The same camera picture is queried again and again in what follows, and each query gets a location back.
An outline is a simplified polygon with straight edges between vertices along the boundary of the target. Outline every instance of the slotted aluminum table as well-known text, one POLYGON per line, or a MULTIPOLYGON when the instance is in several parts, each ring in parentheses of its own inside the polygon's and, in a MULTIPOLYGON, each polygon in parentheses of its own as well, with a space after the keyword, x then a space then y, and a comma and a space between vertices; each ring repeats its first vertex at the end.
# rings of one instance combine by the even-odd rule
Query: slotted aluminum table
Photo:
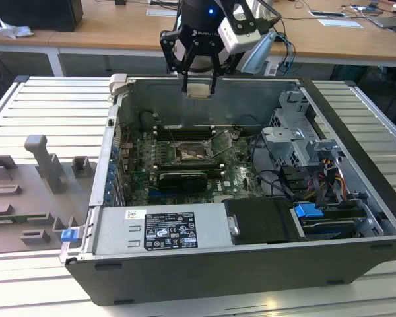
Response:
MULTIPOLYGON (((0 101, 0 154, 12 154, 18 164, 33 162, 23 144, 27 135, 41 133, 61 162, 74 153, 97 160, 111 104, 108 81, 31 77, 14 83, 0 101)), ((396 127, 358 88, 314 83, 396 190, 396 127)), ((316 121, 328 137, 327 127, 316 121)), ((350 285, 102 308, 90 301, 58 253, 0 254, 0 316, 396 316, 396 262, 350 285)))

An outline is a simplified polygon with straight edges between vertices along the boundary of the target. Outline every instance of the wooden desk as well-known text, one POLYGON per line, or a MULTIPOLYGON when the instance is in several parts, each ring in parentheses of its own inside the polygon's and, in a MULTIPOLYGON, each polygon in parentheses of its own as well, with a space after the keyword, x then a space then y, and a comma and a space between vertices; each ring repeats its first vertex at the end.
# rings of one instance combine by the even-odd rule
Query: wooden desk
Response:
POLYGON ((147 16, 145 4, 116 6, 114 1, 82 0, 82 5, 84 16, 76 31, 54 32, 50 45, 160 51, 160 32, 174 25, 173 17, 147 16))
MULTIPOLYGON (((340 11, 349 0, 306 0, 312 9, 340 11)), ((368 0, 352 3, 367 5, 368 0)), ((304 5, 280 0, 275 7, 284 17, 312 17, 304 5)), ((0 35, 0 51, 42 52, 49 57, 55 75, 63 75, 59 54, 163 56, 158 37, 161 30, 171 30, 173 17, 146 16, 146 4, 128 3, 115 6, 113 1, 82 0, 84 16, 75 32, 35 30, 35 36, 4 38, 0 35)), ((392 6, 381 4, 383 9, 392 6)), ((284 20, 286 33, 296 46, 297 62, 349 65, 396 66, 396 33, 382 30, 369 21, 355 19, 364 28, 323 26, 318 20, 284 20)), ((281 24, 277 30, 282 31, 281 24)), ((269 59, 278 62, 284 55, 283 43, 275 43, 269 59)))
MULTIPOLYGON (((349 0, 306 0, 313 10, 340 11, 341 5, 349 0)), ((295 9, 294 3, 280 0, 276 8, 282 16, 289 18, 310 17, 308 7, 295 9)), ((368 1, 354 0, 352 4, 367 5, 368 1)), ((391 5, 380 3, 382 9, 392 10, 391 5)), ((289 40, 296 46, 299 59, 350 59, 359 64, 365 61, 396 61, 396 33, 383 30, 374 23, 358 18, 353 19, 364 28, 339 28, 322 25, 318 20, 284 20, 289 40)))

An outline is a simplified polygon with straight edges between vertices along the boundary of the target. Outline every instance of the blue drive latch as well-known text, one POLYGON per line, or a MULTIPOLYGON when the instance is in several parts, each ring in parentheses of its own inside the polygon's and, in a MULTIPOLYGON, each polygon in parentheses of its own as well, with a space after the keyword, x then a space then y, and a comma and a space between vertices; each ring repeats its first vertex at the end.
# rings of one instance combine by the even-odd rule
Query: blue drive latch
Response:
POLYGON ((320 209, 315 208, 314 203, 300 203, 294 209, 298 218, 324 216, 324 213, 320 209))
POLYGON ((65 229, 61 232, 60 241, 78 242, 79 229, 65 229))

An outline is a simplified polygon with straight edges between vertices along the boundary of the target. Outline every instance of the warning label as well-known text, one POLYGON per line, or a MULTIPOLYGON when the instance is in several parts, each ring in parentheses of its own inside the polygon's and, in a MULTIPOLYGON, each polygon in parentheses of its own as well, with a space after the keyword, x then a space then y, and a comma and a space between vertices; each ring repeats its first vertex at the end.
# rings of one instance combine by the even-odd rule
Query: warning label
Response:
POLYGON ((193 213, 148 213, 144 232, 147 251, 198 248, 193 213))

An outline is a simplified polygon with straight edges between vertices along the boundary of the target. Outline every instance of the motherboard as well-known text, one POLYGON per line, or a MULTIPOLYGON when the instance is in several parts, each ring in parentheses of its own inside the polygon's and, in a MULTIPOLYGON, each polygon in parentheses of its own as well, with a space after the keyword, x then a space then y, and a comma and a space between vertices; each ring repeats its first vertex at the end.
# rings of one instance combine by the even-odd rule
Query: motherboard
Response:
POLYGON ((121 145, 130 206, 221 203, 264 196, 237 129, 135 131, 121 145))

